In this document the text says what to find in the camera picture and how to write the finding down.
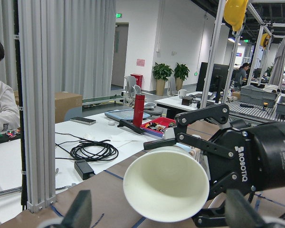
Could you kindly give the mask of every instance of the white sweatshirt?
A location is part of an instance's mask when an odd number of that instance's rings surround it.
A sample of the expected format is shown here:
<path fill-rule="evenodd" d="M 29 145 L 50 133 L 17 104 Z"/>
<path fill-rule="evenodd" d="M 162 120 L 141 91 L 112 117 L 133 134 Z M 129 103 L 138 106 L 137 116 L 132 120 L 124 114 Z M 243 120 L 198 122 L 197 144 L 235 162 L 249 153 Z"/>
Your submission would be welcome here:
<path fill-rule="evenodd" d="M 18 107 L 11 87 L 0 81 L 0 132 L 20 127 Z"/>

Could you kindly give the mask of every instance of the person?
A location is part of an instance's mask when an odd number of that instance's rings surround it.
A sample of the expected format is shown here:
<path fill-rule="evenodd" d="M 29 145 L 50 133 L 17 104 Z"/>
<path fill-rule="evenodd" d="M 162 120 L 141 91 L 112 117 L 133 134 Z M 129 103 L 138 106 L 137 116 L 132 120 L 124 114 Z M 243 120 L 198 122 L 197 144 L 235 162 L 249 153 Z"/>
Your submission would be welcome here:
<path fill-rule="evenodd" d="M 240 66 L 234 78 L 234 86 L 241 87 L 244 78 L 247 78 L 246 71 L 249 69 L 249 63 L 244 63 Z"/>
<path fill-rule="evenodd" d="M 4 48 L 0 43 L 0 61 L 4 58 Z M 14 91 L 0 81 L 0 132 L 20 127 L 20 117 Z"/>

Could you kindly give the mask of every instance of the aluminum profile pillar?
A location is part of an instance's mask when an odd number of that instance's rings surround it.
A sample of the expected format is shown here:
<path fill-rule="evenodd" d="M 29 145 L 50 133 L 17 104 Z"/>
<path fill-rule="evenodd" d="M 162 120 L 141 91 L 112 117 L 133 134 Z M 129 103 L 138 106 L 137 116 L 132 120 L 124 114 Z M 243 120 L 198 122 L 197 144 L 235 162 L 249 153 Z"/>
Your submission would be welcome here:
<path fill-rule="evenodd" d="M 267 48 L 266 48 L 266 50 L 264 51 L 264 54 L 263 54 L 263 61 L 262 61 L 262 64 L 261 64 L 262 70 L 261 70 L 260 79 L 259 79 L 258 84 L 257 84 L 258 86 L 261 84 L 262 76 L 264 75 L 264 72 L 266 71 L 264 66 L 267 66 L 268 52 L 269 52 L 269 49 L 270 49 L 271 40 L 272 40 L 272 37 L 269 38 L 269 42 L 268 42 Z"/>
<path fill-rule="evenodd" d="M 46 2 L 18 0 L 28 209 L 56 201 L 54 77 L 48 74 Z"/>
<path fill-rule="evenodd" d="M 210 55 L 208 59 L 208 67 L 206 71 L 206 78 L 205 78 L 205 83 L 204 83 L 204 88 L 203 88 L 204 96 L 202 96 L 202 99 L 200 102 L 200 108 L 205 108 L 207 104 L 207 97 L 208 97 L 211 76 L 212 76 L 212 71 L 213 71 L 213 66 L 214 66 L 214 58 L 215 58 L 215 53 L 216 53 L 217 46 L 218 46 L 219 32 L 220 32 L 220 28 L 221 28 L 221 24 L 223 20 L 225 4 L 226 4 L 225 0 L 220 0 L 218 4 L 218 12 L 217 12 L 217 17 L 215 19 L 212 43 L 210 47 Z"/>
<path fill-rule="evenodd" d="M 261 19 L 260 15 L 258 15 L 256 9 L 253 7 L 253 5 L 250 3 L 247 4 L 247 9 L 250 11 L 250 13 L 252 14 L 252 16 L 257 20 L 257 22 L 260 25 L 264 25 L 263 20 Z M 267 26 L 264 26 L 263 29 L 265 30 L 265 32 L 269 35 L 272 36 L 271 31 L 269 31 L 269 29 L 267 28 Z"/>
<path fill-rule="evenodd" d="M 264 25 L 260 26 L 260 31 L 259 31 L 258 37 L 257 37 L 255 52 L 254 52 L 254 55 L 253 55 L 252 64 L 250 66 L 250 72 L 249 72 L 249 77 L 248 77 L 248 80 L 247 80 L 247 85 L 249 85 L 250 82 L 251 82 L 251 78 L 252 78 L 252 75 L 253 75 L 253 70 L 254 70 L 254 67 L 256 65 L 256 60 L 257 60 L 257 57 L 258 57 L 259 46 L 260 46 L 260 43 L 261 43 L 264 27 L 265 27 Z"/>
<path fill-rule="evenodd" d="M 226 85 L 225 85 L 225 92 L 223 94 L 222 103 L 226 103 L 226 100 L 227 100 L 229 85 L 231 82 L 234 62 L 236 61 L 237 50 L 238 50 L 237 48 L 238 48 L 238 43 L 239 43 L 240 37 L 241 37 L 240 35 L 236 35 L 236 39 L 235 39 L 235 42 L 233 45 L 231 60 L 230 60 L 229 69 L 228 69 L 228 77 L 227 77 L 227 81 L 226 81 Z"/>
<path fill-rule="evenodd" d="M 251 62 L 251 57 L 254 51 L 254 46 L 251 43 L 246 43 L 246 47 L 245 47 L 245 52 L 244 52 L 244 57 L 242 59 L 242 64 L 244 63 L 250 63 Z"/>

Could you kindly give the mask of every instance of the computer monitor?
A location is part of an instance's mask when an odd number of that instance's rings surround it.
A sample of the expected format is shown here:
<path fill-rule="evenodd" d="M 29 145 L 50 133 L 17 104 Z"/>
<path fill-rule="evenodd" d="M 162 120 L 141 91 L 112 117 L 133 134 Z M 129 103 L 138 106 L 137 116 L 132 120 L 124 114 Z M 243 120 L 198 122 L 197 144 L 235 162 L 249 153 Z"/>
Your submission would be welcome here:
<path fill-rule="evenodd" d="M 196 91 L 203 91 L 204 89 L 207 66 L 208 63 L 204 62 L 202 62 L 200 65 L 199 78 L 198 78 L 198 83 L 196 85 Z M 222 64 L 213 65 L 209 92 L 217 92 L 219 88 L 218 87 L 219 83 L 221 83 L 220 90 L 223 91 L 225 89 L 226 80 L 228 76 L 228 69 L 229 69 L 228 65 L 222 65 Z"/>
<path fill-rule="evenodd" d="M 262 68 L 258 68 L 254 71 L 253 73 L 253 78 L 260 78 L 261 76 L 261 71 L 262 71 Z"/>

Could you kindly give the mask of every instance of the plant pot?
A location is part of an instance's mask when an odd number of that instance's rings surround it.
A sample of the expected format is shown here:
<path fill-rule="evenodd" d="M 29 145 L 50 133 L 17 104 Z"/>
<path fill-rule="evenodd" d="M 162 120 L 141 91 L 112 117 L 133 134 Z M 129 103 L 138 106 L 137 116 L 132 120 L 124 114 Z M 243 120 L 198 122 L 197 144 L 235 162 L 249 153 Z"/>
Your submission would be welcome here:
<path fill-rule="evenodd" d="M 181 80 L 179 77 L 175 79 L 176 90 L 179 91 L 182 88 L 182 83 L 184 81 Z"/>
<path fill-rule="evenodd" d="M 166 81 L 163 79 L 156 80 L 156 95 L 163 96 L 163 91 L 165 89 Z"/>

